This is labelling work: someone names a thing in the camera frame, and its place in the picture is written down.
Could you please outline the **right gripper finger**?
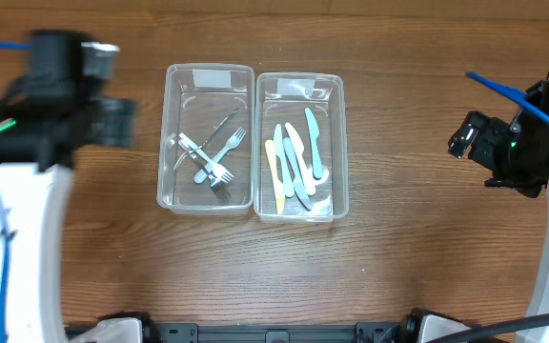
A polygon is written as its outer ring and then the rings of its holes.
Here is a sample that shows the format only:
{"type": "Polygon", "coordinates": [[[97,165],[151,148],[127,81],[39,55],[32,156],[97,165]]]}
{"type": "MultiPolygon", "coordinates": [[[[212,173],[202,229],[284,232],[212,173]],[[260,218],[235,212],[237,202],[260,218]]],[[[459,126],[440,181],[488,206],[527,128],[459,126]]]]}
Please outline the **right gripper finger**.
{"type": "Polygon", "coordinates": [[[461,159],[468,148],[468,143],[463,137],[452,136],[448,142],[448,152],[461,159]]]}
{"type": "Polygon", "coordinates": [[[460,127],[460,139],[462,141],[473,141],[483,127],[483,113],[470,111],[460,127]]]}

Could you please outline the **thin white plastic fork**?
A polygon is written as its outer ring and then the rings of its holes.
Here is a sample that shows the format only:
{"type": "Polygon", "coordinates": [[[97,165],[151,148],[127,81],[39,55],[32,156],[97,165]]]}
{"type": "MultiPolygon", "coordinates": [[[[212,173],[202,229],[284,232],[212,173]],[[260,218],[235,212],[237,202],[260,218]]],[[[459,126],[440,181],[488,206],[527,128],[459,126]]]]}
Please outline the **thin white plastic fork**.
{"type": "Polygon", "coordinates": [[[223,165],[218,162],[215,162],[211,159],[201,148],[199,148],[192,139],[190,139],[185,133],[181,132],[179,134],[180,141],[187,148],[190,156],[197,157],[199,156],[204,162],[205,173],[211,174],[216,181],[223,183],[229,183],[234,179],[234,175],[229,172],[223,165]]]}

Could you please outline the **black handled metal fork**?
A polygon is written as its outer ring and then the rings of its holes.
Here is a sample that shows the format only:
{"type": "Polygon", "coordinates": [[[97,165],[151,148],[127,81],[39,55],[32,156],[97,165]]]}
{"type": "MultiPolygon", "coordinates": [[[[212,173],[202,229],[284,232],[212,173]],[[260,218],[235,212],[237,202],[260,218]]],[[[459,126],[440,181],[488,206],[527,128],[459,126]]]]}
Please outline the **black handled metal fork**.
{"type": "MultiPolygon", "coordinates": [[[[234,109],[230,114],[228,114],[213,130],[211,135],[201,144],[198,146],[198,148],[203,149],[205,148],[213,139],[214,137],[220,132],[222,127],[230,121],[237,113],[239,108],[234,109]]],[[[181,165],[181,163],[184,161],[186,157],[188,157],[189,153],[187,151],[183,152],[181,156],[177,159],[173,166],[173,170],[176,171],[178,167],[181,165]]]]}

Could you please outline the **thick white plastic fork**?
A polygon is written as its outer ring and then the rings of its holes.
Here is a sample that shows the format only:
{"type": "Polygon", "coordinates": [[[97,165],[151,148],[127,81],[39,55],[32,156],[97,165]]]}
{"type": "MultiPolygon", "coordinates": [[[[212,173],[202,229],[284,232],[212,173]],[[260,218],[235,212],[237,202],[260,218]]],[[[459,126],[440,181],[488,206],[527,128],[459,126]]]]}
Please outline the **thick white plastic fork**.
{"type": "MultiPolygon", "coordinates": [[[[236,149],[242,142],[247,131],[240,127],[235,133],[233,133],[227,140],[225,146],[213,157],[214,162],[220,162],[222,158],[230,151],[236,149]]],[[[207,174],[203,171],[199,171],[193,178],[196,184],[201,184],[207,178],[207,174]]]]}

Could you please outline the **silver metal fork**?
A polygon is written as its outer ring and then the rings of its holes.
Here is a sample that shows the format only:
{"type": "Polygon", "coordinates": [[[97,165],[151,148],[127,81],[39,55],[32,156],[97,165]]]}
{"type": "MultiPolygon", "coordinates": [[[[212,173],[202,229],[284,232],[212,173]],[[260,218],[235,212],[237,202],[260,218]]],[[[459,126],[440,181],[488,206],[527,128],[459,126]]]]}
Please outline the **silver metal fork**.
{"type": "MultiPolygon", "coordinates": [[[[177,144],[181,148],[183,148],[185,151],[188,151],[188,148],[183,143],[179,143],[179,141],[180,141],[179,134],[176,136],[176,138],[177,138],[177,144]]],[[[195,165],[201,171],[205,172],[205,170],[204,170],[205,162],[199,156],[197,156],[197,157],[190,156],[190,158],[193,160],[195,165]]],[[[211,174],[208,174],[208,173],[206,173],[206,174],[207,174],[208,179],[210,180],[210,188],[211,188],[212,192],[214,193],[214,195],[220,201],[227,202],[231,197],[230,194],[227,191],[227,184],[228,183],[223,183],[223,182],[220,182],[220,181],[216,181],[215,178],[211,174]]]]}

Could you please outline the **pale blue plastic knife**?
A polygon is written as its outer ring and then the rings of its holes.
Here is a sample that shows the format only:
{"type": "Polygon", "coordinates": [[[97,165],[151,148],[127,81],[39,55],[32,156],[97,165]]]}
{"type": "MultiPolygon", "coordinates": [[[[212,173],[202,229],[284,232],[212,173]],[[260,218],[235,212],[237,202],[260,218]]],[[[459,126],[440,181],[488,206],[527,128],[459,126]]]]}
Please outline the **pale blue plastic knife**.
{"type": "Polygon", "coordinates": [[[312,168],[315,179],[321,179],[324,174],[320,153],[317,145],[317,138],[319,137],[319,128],[315,119],[315,115],[311,109],[305,109],[305,116],[307,120],[307,126],[309,131],[309,136],[311,140],[311,149],[312,149],[312,168]]]}

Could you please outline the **cream plastic knife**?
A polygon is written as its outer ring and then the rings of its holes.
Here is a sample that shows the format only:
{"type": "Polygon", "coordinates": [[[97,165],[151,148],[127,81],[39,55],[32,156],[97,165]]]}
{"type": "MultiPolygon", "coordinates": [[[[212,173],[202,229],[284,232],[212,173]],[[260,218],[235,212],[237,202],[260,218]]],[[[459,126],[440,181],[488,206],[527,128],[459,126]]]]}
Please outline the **cream plastic knife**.
{"type": "Polygon", "coordinates": [[[274,188],[274,197],[275,197],[275,210],[277,214],[282,214],[284,212],[285,206],[285,194],[283,183],[278,178],[278,169],[276,164],[276,154],[275,154],[275,143],[273,140],[266,140],[264,143],[265,151],[270,167],[270,172],[272,176],[273,188],[274,188]]]}

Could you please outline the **white plastic knife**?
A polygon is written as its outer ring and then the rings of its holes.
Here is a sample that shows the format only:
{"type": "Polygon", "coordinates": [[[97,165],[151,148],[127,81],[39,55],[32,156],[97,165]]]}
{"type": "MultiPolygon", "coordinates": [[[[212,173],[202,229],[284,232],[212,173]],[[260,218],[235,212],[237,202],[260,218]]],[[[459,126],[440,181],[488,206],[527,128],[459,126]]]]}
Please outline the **white plastic knife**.
{"type": "Polygon", "coordinates": [[[309,195],[306,192],[304,183],[302,181],[301,172],[295,156],[293,142],[289,137],[285,137],[283,139],[283,147],[284,147],[285,154],[289,160],[289,164],[293,170],[293,174],[294,174],[293,186],[294,186],[295,194],[297,195],[300,203],[304,206],[304,208],[307,211],[310,211],[313,208],[313,204],[309,199],[309,195]]]}

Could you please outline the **light blue plastic knife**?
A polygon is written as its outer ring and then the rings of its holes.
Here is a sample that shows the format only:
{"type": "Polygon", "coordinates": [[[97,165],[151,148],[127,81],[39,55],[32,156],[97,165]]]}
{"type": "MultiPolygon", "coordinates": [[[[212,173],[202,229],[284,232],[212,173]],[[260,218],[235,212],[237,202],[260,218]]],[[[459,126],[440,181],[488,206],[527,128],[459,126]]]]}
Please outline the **light blue plastic knife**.
{"type": "Polygon", "coordinates": [[[274,150],[280,161],[281,177],[286,197],[291,198],[295,195],[293,181],[288,168],[287,158],[283,146],[282,126],[277,124],[274,128],[274,150]]]}

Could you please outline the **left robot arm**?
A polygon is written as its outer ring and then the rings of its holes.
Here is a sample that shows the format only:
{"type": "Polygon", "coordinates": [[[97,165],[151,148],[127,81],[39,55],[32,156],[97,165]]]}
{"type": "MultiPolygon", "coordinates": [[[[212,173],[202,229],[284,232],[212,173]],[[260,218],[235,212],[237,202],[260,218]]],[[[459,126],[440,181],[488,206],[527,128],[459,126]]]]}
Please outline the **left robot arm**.
{"type": "Polygon", "coordinates": [[[116,45],[35,30],[0,96],[0,342],[65,342],[61,243],[75,153],[128,147],[135,104],[104,95],[116,45]]]}

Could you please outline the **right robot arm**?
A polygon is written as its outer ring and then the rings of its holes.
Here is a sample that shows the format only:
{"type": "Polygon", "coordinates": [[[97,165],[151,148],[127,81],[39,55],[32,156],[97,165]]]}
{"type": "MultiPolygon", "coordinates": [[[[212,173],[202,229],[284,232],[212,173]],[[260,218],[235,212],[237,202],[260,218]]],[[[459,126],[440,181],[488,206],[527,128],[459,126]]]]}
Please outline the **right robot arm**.
{"type": "Polygon", "coordinates": [[[547,196],[547,229],[539,270],[526,315],[497,324],[471,327],[451,316],[414,309],[383,342],[497,342],[504,333],[517,342],[549,342],[549,71],[521,91],[473,71],[467,77],[518,105],[511,122],[470,111],[450,137],[448,152],[467,157],[491,171],[487,188],[512,189],[536,198],[547,196]]]}

